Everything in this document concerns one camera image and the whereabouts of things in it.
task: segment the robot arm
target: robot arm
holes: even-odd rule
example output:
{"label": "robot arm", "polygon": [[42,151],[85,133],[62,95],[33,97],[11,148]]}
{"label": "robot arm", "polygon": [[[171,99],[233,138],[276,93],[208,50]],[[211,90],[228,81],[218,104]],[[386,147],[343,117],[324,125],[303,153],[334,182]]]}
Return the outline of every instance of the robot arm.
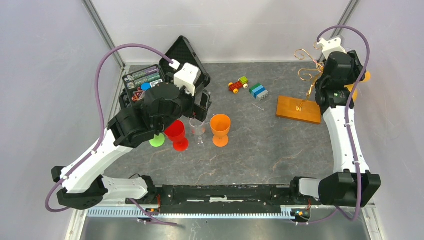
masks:
{"label": "robot arm", "polygon": [[350,91],[345,87],[358,78],[363,66],[357,53],[346,53],[340,37],[318,43],[326,57],[324,70],[315,84],[315,101],[330,133],[334,156],[333,174],[325,179],[295,177],[291,187],[304,196],[320,200],[323,205],[354,207],[357,201],[357,170],[351,140],[346,129],[345,112],[349,108],[350,129],[356,147],[362,179],[361,207],[365,206],[381,185],[380,176],[371,174],[361,152],[354,120],[354,102],[346,107]]}
{"label": "robot arm", "polygon": [[[200,105],[195,104],[195,82],[199,76],[199,68],[186,63],[174,75],[174,84],[159,83],[146,91],[139,104],[122,109],[108,123],[97,151],[62,183],[63,188],[57,193],[59,204],[84,210],[108,199],[139,200],[144,197],[151,201],[150,198],[156,196],[156,188],[150,177],[117,179],[104,176],[104,171],[141,143],[162,133],[181,116],[204,121],[211,102],[210,93],[203,90]],[[57,183],[66,178],[66,173],[94,148],[97,141],[71,165],[55,166],[51,170],[53,181]]]}

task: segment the wooden board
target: wooden board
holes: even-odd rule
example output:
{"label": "wooden board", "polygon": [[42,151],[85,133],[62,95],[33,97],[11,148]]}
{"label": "wooden board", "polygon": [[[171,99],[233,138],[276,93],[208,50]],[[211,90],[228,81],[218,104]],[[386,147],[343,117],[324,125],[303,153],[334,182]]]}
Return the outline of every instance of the wooden board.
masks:
{"label": "wooden board", "polygon": [[300,111],[297,107],[300,106],[302,99],[279,96],[277,103],[276,116],[285,119],[297,120],[311,124],[321,123],[320,106],[314,101],[306,101]]}

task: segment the marble surface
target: marble surface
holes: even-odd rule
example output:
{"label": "marble surface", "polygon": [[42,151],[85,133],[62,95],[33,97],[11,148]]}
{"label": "marble surface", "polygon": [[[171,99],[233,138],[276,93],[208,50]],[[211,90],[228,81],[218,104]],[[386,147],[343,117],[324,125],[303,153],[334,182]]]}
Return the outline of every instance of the marble surface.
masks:
{"label": "marble surface", "polygon": [[[189,148],[173,149],[168,139],[155,148],[148,142],[118,159],[106,171],[113,178],[138,173],[162,184],[289,184],[293,177],[325,178],[333,173],[333,151],[324,121],[320,125],[276,117],[279,95],[303,99],[309,82],[301,81],[300,68],[310,62],[205,64],[211,76],[206,143],[196,145],[189,120],[182,117]],[[269,96],[254,99],[249,89],[238,94],[228,83],[246,76],[249,85],[261,83]],[[216,147],[209,121],[215,114],[231,119],[229,143]]]}

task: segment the white bracket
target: white bracket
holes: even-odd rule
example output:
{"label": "white bracket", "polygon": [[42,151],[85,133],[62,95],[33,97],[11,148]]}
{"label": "white bracket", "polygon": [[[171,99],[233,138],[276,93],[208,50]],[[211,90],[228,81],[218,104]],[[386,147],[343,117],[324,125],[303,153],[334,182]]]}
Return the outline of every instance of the white bracket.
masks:
{"label": "white bracket", "polygon": [[180,62],[178,62],[175,59],[172,59],[173,63],[170,63],[169,66],[175,70],[178,70],[178,68],[180,67]]}
{"label": "white bracket", "polygon": [[321,179],[301,178],[299,179],[299,193],[319,199],[319,188]]}
{"label": "white bracket", "polygon": [[346,53],[346,50],[342,47],[342,41],[343,39],[340,36],[334,37],[330,40],[325,40],[321,37],[317,45],[322,48],[322,54],[325,59],[329,59],[329,55],[332,52]]}
{"label": "white bracket", "polygon": [[103,176],[104,187],[108,192],[103,196],[103,200],[109,199],[141,199],[147,194],[146,181],[141,178],[119,179]]}
{"label": "white bracket", "polygon": [[185,93],[194,96],[196,92],[195,83],[200,75],[201,71],[197,66],[185,63],[182,70],[173,76],[173,84],[180,89],[185,86]]}

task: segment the orange cup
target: orange cup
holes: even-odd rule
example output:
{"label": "orange cup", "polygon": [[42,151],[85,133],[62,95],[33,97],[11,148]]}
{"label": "orange cup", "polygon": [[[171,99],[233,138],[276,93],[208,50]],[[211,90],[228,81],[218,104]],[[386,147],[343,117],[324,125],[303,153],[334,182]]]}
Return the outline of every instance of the orange cup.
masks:
{"label": "orange cup", "polygon": [[230,131],[231,120],[225,114],[217,114],[210,120],[210,128],[213,133],[213,144],[217,147],[225,147],[228,144],[228,132]]}

